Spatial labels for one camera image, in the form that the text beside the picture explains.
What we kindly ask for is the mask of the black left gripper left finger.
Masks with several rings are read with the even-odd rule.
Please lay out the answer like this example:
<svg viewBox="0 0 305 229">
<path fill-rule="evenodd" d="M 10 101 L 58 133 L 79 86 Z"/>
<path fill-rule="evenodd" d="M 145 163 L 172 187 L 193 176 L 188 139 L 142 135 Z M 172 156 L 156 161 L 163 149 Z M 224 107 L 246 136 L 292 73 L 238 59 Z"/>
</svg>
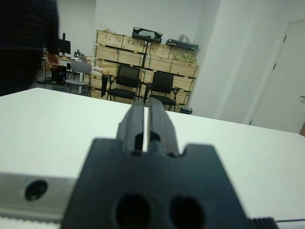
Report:
<svg viewBox="0 0 305 229">
<path fill-rule="evenodd" d="M 150 229 L 152 156 L 142 151 L 144 106 L 135 103 L 115 139 L 92 143 L 61 226 L 64 229 Z"/>
</svg>

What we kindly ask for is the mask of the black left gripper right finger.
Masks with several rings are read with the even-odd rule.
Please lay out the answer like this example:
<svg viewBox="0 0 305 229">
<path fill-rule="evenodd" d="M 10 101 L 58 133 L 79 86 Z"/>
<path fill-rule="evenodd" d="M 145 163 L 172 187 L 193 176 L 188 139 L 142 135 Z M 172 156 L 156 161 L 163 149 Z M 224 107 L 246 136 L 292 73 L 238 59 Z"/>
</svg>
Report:
<svg viewBox="0 0 305 229">
<path fill-rule="evenodd" d="M 174 126 L 156 99 L 149 103 L 148 133 L 148 228 L 250 228 L 215 148 L 189 144 L 180 154 Z"/>
</svg>

